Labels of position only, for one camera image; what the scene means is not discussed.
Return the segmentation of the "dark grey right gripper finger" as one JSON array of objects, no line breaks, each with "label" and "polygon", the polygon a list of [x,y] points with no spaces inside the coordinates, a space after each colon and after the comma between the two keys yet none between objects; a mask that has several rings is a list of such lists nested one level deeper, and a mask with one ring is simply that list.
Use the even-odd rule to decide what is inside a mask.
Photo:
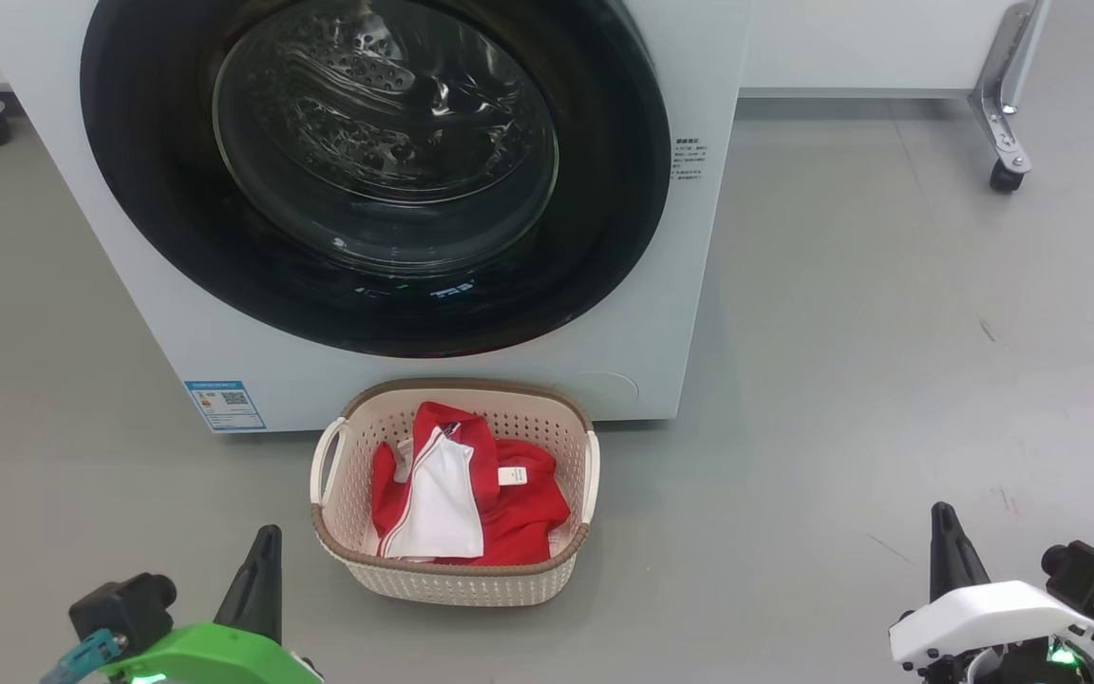
[{"label": "dark grey right gripper finger", "polygon": [[991,581],[953,506],[945,503],[945,594]]},{"label": "dark grey right gripper finger", "polygon": [[961,522],[953,506],[936,502],[931,506],[930,602],[935,602],[959,587]]}]

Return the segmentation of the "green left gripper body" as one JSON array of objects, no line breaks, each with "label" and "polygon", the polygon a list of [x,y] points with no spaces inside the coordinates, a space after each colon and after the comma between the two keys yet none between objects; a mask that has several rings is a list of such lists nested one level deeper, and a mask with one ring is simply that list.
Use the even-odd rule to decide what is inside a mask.
[{"label": "green left gripper body", "polygon": [[322,683],[303,658],[267,636],[212,622],[171,631],[100,672],[121,683]]}]

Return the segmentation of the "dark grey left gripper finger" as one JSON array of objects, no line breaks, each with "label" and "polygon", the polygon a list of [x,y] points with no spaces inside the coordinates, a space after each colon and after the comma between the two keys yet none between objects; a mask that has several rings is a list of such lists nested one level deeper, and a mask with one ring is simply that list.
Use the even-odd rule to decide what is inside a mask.
[{"label": "dark grey left gripper finger", "polygon": [[214,623],[261,636],[257,628],[257,533],[246,559],[240,564],[235,578],[226,588],[225,598],[217,608]]},{"label": "dark grey left gripper finger", "polygon": [[257,629],[282,644],[282,531],[276,524],[257,532]]}]

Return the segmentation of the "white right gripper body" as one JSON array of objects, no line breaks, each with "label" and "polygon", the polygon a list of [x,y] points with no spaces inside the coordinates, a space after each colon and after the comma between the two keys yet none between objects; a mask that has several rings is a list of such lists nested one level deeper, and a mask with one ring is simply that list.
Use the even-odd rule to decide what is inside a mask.
[{"label": "white right gripper body", "polygon": [[889,628],[893,662],[916,668],[942,656],[1050,636],[1091,639],[1094,617],[1020,580],[952,590]]}]

